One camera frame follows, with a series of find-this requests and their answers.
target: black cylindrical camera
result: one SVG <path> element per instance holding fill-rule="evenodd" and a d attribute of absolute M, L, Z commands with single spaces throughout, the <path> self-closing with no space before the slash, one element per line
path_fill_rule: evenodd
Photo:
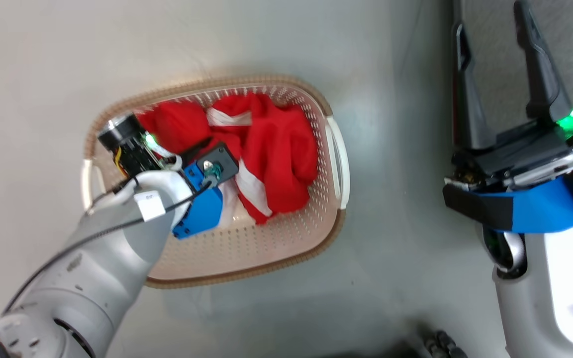
<path fill-rule="evenodd" d="M 113 118 L 97 135 L 98 141 L 114 156 L 114 163 L 123 174 L 132 178 L 147 170 L 161 170 L 162 166 L 147 146 L 151 136 L 133 113 Z"/>

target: red cloth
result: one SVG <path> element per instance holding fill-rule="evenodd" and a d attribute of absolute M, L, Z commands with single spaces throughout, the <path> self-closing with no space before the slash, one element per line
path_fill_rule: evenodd
<path fill-rule="evenodd" d="M 198 104 L 164 102 L 138 118 L 170 152 L 179 154 L 207 138 L 209 147 L 223 141 L 241 160 L 239 197 L 258 224 L 309 201 L 318 154 L 300 106 L 277 108 L 268 96 L 249 93 L 223 97 L 207 115 Z"/>

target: white tag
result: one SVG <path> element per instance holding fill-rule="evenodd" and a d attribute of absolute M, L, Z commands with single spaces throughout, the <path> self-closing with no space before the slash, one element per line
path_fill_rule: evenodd
<path fill-rule="evenodd" d="M 134 200 L 136 200 L 138 208 L 141 209 L 141 215 L 143 215 L 143 221 L 145 222 L 165 213 L 161 195 L 156 190 L 135 193 Z"/>

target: pink plastic basket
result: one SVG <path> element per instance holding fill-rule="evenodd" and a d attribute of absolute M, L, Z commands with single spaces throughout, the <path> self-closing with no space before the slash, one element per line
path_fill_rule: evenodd
<path fill-rule="evenodd" d="M 147 109 L 166 100 L 191 100 L 204 108 L 224 95 L 266 93 L 277 105 L 298 104 L 311 122 L 318 142 L 318 177 L 309 187 L 311 200 L 300 211 L 278 215 L 256 226 L 234 222 L 183 240 L 169 236 L 161 259 L 146 285 L 180 288 L 264 274 L 300 263 L 325 250 L 344 222 L 350 192 L 346 147 L 328 102 L 312 86 L 293 77 L 266 75 L 182 84 L 123 100 L 104 111 L 91 126 L 82 169 L 82 197 L 88 208 L 93 180 L 100 190 L 123 179 L 96 139 L 108 120 L 128 111 Z"/>

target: gray carpet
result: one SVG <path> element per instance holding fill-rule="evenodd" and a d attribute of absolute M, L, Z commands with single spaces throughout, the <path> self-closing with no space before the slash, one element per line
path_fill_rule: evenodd
<path fill-rule="evenodd" d="M 463 1 L 480 97 L 491 126 L 503 131 L 527 120 L 529 99 L 525 55 L 514 31 L 514 0 Z M 573 101 L 573 0 L 530 3 Z"/>

